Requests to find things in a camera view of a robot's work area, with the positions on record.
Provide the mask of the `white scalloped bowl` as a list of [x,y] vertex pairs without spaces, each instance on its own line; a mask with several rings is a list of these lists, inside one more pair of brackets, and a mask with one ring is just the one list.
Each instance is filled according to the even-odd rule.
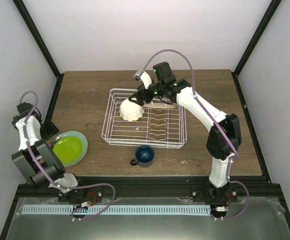
[[145,110],[142,106],[125,99],[119,107],[119,115],[124,121],[137,121],[144,114]]

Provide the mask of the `woven bamboo plate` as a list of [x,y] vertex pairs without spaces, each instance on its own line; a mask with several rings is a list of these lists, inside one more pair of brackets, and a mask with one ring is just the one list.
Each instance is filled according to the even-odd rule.
[[153,108],[153,109],[174,109],[176,106],[173,104],[165,104],[159,102],[145,103],[144,108]]

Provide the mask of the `lime green plate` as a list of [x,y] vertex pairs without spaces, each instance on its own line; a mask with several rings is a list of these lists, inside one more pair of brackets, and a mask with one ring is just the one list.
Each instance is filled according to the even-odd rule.
[[72,164],[81,155],[83,144],[81,140],[75,136],[65,136],[59,139],[54,147],[53,152],[64,164]]

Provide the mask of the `white wire dish rack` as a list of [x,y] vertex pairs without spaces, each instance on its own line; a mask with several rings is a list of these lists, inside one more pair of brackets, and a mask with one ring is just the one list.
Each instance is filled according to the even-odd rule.
[[187,142],[187,121],[184,107],[155,109],[144,107],[137,121],[120,117],[120,105],[134,89],[113,88],[109,91],[101,137],[110,145],[179,149]]

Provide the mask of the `pale green plate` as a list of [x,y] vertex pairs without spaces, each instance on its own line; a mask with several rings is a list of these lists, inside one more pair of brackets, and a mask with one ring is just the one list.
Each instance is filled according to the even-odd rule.
[[53,150],[53,147],[55,145],[55,143],[60,140],[62,137],[67,137],[67,136],[74,136],[74,137],[77,137],[78,139],[80,139],[81,143],[82,143],[82,152],[79,156],[79,158],[74,161],[73,163],[70,163],[70,164],[63,164],[64,167],[70,167],[70,166],[73,166],[73,165],[76,165],[77,163],[79,163],[86,155],[87,151],[88,151],[88,141],[87,141],[87,138],[81,133],[81,132],[78,132],[78,131],[74,131],[74,130],[71,130],[71,131],[66,131],[66,132],[63,132],[61,134],[59,134],[53,141],[52,141],[52,144],[51,144],[51,147],[52,147],[52,150]]

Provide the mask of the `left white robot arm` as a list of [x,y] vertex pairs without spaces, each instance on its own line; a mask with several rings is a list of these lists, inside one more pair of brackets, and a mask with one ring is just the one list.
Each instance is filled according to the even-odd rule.
[[78,183],[74,174],[66,172],[60,159],[46,142],[46,128],[34,105],[20,103],[17,111],[12,126],[18,130],[20,144],[18,151],[11,155],[12,162],[29,185],[69,192],[74,201],[82,202],[87,196],[87,189]]

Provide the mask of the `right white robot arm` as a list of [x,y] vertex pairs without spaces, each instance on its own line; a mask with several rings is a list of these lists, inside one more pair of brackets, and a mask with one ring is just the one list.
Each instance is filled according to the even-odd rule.
[[230,170],[233,159],[238,155],[242,143],[240,121],[234,113],[228,115],[217,109],[194,89],[194,84],[181,78],[177,79],[168,62],[153,66],[156,80],[144,70],[134,74],[141,85],[128,98],[128,103],[142,108],[154,98],[166,98],[173,104],[188,110],[207,129],[206,148],[212,156],[212,167],[207,188],[208,198],[214,202],[225,196],[224,186],[230,182]]

